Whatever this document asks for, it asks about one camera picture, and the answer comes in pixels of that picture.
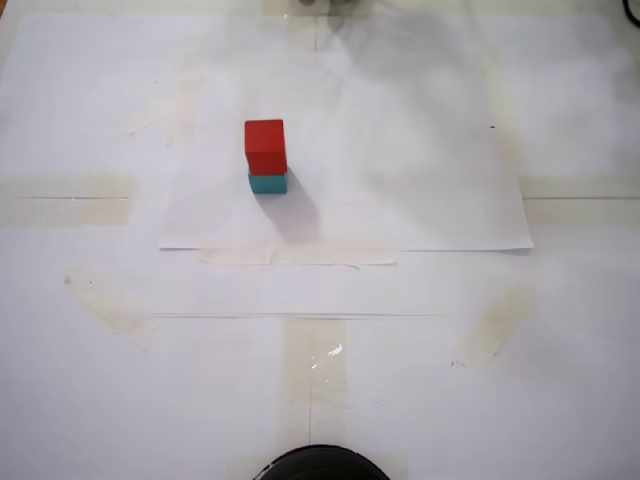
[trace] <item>black object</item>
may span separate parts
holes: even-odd
[[[629,21],[633,23],[636,27],[640,28],[640,20],[638,20],[638,18],[631,11],[629,0],[622,0],[622,6],[624,7],[624,14],[627,16]]]
[[[389,480],[369,460],[346,448],[298,448],[267,466],[254,480]]]

